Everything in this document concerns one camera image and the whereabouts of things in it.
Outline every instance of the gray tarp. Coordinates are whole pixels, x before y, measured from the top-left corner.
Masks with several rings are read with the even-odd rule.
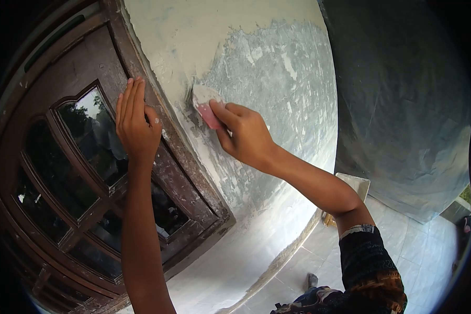
[[[425,3],[324,0],[339,98],[335,170],[426,223],[465,188],[471,86]]]

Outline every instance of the wooden door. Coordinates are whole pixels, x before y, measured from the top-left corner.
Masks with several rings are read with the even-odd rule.
[[[25,287],[56,311],[94,311],[126,292],[120,232],[127,155],[114,123],[126,81],[102,27],[30,86],[1,139],[5,246]],[[218,217],[163,143],[151,182],[150,228],[167,265]]]

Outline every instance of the person's left hand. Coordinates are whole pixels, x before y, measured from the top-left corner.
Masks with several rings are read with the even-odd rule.
[[[129,156],[130,165],[152,170],[161,141],[162,125],[155,110],[144,103],[144,79],[130,78],[117,100],[116,131]]]

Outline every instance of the person's right hand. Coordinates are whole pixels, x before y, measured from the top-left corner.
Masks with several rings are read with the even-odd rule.
[[[230,136],[225,129],[216,130],[221,147],[237,160],[269,173],[279,146],[272,140],[262,116],[239,104],[228,103],[224,107],[211,99],[209,105],[232,132]]]

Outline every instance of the white container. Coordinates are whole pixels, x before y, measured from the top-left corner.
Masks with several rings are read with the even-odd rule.
[[[370,188],[370,180],[345,173],[337,172],[335,176],[340,178],[342,181],[347,183],[356,193],[358,193],[360,199],[365,202],[366,196],[368,195],[368,188]]]

